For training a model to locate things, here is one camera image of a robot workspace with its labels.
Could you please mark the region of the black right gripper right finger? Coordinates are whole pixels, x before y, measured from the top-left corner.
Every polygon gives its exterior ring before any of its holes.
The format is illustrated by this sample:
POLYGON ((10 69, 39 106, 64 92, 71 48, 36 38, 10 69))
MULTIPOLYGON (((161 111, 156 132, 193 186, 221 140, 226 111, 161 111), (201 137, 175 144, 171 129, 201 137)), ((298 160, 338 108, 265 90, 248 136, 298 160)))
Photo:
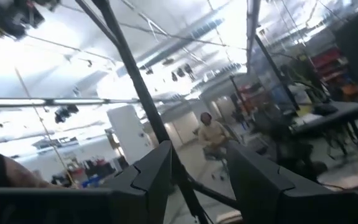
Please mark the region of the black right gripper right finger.
POLYGON ((295 187, 280 166, 237 142, 227 143, 231 186, 245 224, 281 224, 281 194, 295 187))

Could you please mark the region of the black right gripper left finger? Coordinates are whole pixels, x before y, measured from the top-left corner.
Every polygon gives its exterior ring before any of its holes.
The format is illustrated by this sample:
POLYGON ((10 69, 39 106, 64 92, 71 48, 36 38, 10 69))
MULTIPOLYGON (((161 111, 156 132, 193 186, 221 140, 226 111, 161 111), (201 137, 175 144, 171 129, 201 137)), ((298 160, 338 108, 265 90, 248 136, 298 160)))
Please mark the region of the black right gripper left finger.
POLYGON ((172 175, 172 143, 164 141, 119 175, 111 189, 103 224, 163 224, 172 175))

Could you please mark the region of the person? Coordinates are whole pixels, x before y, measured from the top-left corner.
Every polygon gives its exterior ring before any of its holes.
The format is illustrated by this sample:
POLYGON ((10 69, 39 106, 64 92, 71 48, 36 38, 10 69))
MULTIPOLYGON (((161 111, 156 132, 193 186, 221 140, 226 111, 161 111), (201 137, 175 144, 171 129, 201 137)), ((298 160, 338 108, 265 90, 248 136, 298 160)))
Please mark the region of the person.
POLYGON ((201 113, 200 121, 198 139, 205 146, 217 149, 231 138, 228 130, 221 123, 215 121, 208 112, 201 113))
POLYGON ((20 163, 2 154, 0 154, 0 187, 61 188, 37 177, 20 163))

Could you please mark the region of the black background table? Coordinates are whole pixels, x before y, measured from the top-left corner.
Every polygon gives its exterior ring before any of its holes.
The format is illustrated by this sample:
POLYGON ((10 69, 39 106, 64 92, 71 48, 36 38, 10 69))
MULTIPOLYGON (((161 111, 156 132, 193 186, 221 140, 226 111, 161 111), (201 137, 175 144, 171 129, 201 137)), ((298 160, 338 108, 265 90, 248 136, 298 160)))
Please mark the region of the black background table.
POLYGON ((331 105, 337 108, 336 112, 290 128, 292 135, 320 133, 329 128, 347 124, 358 119, 358 103, 334 101, 331 105))

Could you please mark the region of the red storage shelves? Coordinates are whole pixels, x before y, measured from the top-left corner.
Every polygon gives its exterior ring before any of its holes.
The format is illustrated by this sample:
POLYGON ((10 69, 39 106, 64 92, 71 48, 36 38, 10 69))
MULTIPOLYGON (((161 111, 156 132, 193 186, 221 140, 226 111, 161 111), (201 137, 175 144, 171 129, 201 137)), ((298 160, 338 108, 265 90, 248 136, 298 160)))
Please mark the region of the red storage shelves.
POLYGON ((314 70, 320 79, 326 78, 344 68, 342 53, 337 47, 331 47, 311 58, 314 70))

